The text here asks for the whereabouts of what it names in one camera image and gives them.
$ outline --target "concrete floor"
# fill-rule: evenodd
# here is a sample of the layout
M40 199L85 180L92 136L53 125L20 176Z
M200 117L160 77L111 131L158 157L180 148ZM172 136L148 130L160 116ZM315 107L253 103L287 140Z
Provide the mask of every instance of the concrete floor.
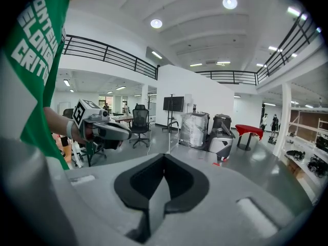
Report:
M129 159L145 156L148 153L166 153L169 149L169 135L162 132L161 127L151 127L152 144L149 148L143 143L137 144L133 149L133 143L124 141L117 150L106 150L107 159L102 156L94 156L92 166L117 163ZM258 137L252 137L251 151L239 149L238 132L233 129L236 139L233 143L229 160L222 164L223 167L235 170L244 175L263 189L271 193L284 203L295 215L312 207L312 204L304 189L287 167L272 154L273 145L268 143L270 133L265 133L262 141ZM243 136L241 144L246 144L248 134ZM177 132L171 134L171 149L177 144Z

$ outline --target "white pillar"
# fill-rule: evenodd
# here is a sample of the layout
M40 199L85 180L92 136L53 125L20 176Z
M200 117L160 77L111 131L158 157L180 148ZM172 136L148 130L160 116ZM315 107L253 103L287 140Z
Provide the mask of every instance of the white pillar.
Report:
M147 100L148 100L148 85L143 85L141 90L141 105L145 105L147 108Z
M286 135L288 133L289 122L291 120L291 104L292 101L292 92L291 84L283 83L282 84L282 113L281 113L281 126L279 130L279 136L277 143L273 150L273 154L277 157L280 156L281 150L285 144Z

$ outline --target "shelf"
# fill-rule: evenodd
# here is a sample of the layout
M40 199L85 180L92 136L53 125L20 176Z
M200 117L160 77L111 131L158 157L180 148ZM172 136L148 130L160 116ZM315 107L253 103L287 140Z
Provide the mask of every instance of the shelf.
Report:
M305 152L305 158L302 161L298 161L295 160L293 158L293 156L289 156L286 154L286 152L288 150L295 150L297 148L294 147L294 144L290 144L286 142L286 146L285 146L285 157L287 157L288 159L292 160L293 162L295 162L303 171L304 173L309 176L309 178L313 181L313 183L318 186L319 188L324 188L326 183L327 183L327 176L324 176L323 178L319 178L315 175L314 172L311 172L308 168L308 163L310 162L310 157L311 155L309 155L308 153Z
M286 140L293 141L294 146L296 148L299 148L302 151L305 151L305 153L310 154L310 156L312 156L312 154L314 154L328 164L328 154L326 152L324 152L323 150L317 148L315 145L311 144L310 142L308 142L300 137L290 137L290 136L286 136Z
M304 128L304 129L308 129L308 130L312 130L312 131L315 131L315 132L319 132L319 133L324 134L324 135L328 135L328 131L327 130L324 130L324 129L313 128L313 127L309 127L309 126L306 126L306 125L302 125L302 124L298 124L298 123L293 123L293 122L289 122L289 125L294 125L294 126L301 127L301 128Z
M328 113L328 108L291 108L291 110L298 110L303 112L313 112L313 113Z

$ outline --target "plastic-wrapped box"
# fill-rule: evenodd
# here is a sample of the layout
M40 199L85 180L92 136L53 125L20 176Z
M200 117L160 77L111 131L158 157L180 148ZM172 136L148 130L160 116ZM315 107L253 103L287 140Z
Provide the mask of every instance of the plastic-wrapped box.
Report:
M182 115L180 144L201 149L205 146L208 125L207 113L187 113Z

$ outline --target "television monitor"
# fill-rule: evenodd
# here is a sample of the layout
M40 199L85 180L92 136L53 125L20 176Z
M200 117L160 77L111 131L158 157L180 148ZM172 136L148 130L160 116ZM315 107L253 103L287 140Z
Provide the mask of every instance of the television monitor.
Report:
M183 101L185 97L183 96L174 96L173 97L173 111L175 112L183 112ZM170 97L165 97L164 98L164 103L163 103L163 110L170 110Z

